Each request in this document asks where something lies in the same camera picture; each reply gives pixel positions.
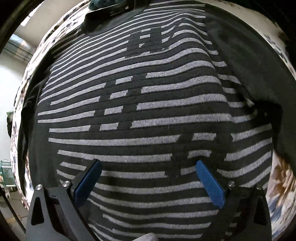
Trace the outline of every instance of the floor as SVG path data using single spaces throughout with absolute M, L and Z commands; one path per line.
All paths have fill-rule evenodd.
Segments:
M 25 209 L 20 201 L 20 195 L 18 192 L 11 192 L 10 193 L 11 199 L 9 199 L 9 202 L 11 206 L 13 207 L 16 214 L 19 216 L 19 219 L 23 223 L 23 225 L 27 226 L 27 216 L 29 211 Z M 15 218 L 13 217 L 12 213 L 10 212 L 9 208 L 6 206 L 6 204 L 3 202 L 3 198 L 0 197 L 0 210 L 5 217 L 6 221 L 9 223 L 10 227 L 14 231 L 14 233 L 18 236 L 20 241 L 26 240 L 26 235 L 21 230 L 18 223 L 15 221 Z

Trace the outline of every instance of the blue gripper pad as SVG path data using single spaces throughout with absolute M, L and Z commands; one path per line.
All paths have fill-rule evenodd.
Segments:
M 202 161 L 196 162 L 196 174 L 204 185 L 213 204 L 222 209 L 225 203 L 224 190 Z
M 75 190 L 74 204 L 76 207 L 81 207 L 85 204 L 86 200 L 88 199 L 90 193 L 94 188 L 94 185 L 101 176 L 101 173 L 102 163 L 100 160 L 96 160 Z

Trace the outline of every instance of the black cable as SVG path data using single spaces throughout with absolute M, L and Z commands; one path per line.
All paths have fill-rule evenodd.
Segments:
M 10 202 L 8 201 L 7 197 L 5 196 L 5 192 L 2 190 L 1 187 L 0 187 L 0 194 L 3 196 L 4 201 L 6 202 L 7 206 L 9 207 L 9 210 L 11 211 L 12 215 L 14 216 L 16 222 L 18 223 L 18 225 L 20 226 L 20 228 L 24 231 L 24 233 L 26 233 L 26 228 L 24 227 L 24 225 L 22 224 L 22 222 L 18 218 L 18 216 L 15 213 L 14 209 L 12 208 Z

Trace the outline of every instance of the wall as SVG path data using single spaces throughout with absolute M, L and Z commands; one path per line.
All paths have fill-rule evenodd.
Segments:
M 10 160 L 11 140 L 7 133 L 6 112 L 13 110 L 15 95 L 26 64 L 5 52 L 0 54 L 0 161 Z
M 72 7 L 82 0 L 45 0 L 26 26 L 19 26 L 15 34 L 37 47 L 47 31 Z

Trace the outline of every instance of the metal screw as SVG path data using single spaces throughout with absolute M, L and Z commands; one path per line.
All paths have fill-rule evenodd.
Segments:
M 256 185 L 256 188 L 257 188 L 258 190 L 262 190 L 262 187 L 261 187 L 259 184 Z
M 234 181 L 229 181 L 228 186 L 230 186 L 232 188 L 235 187 L 235 182 Z
M 66 187 L 70 186 L 70 184 L 71 183 L 69 181 L 65 181 L 65 182 L 63 182 L 63 187 L 66 188 Z
M 41 188 L 42 188 L 42 185 L 41 184 L 39 184 L 39 185 L 36 186 L 36 190 L 40 190 Z

